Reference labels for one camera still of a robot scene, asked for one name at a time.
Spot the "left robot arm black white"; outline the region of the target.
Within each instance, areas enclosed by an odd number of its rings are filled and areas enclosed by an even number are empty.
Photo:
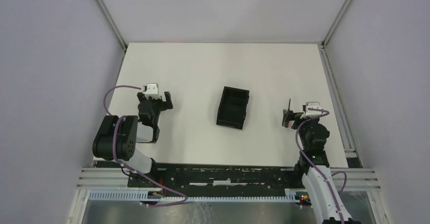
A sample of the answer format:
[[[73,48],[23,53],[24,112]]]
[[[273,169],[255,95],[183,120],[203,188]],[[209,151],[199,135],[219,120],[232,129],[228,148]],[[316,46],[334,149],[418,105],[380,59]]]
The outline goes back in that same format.
[[[137,136],[138,126],[150,127],[153,133],[149,143],[157,142],[160,113],[173,109],[170,92],[166,91],[164,96],[166,100],[161,96],[155,98],[154,94],[139,92],[137,116],[126,116],[121,121],[118,121],[119,117],[116,115],[105,116],[92,144],[94,157],[115,161],[131,171],[150,173],[155,160],[136,148],[136,144],[141,143]]]

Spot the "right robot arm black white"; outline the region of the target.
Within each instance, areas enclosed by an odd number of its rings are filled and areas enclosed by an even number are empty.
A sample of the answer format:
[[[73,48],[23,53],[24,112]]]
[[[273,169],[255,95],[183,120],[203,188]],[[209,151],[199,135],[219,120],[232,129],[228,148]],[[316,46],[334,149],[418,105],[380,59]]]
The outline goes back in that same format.
[[[295,130],[295,141],[299,149],[299,160],[294,166],[309,195],[317,223],[360,223],[353,219],[343,204],[340,193],[346,187],[345,171],[331,172],[324,150],[330,136],[328,129],[319,120],[329,111],[320,108],[305,108],[302,113],[284,109],[282,126]]]

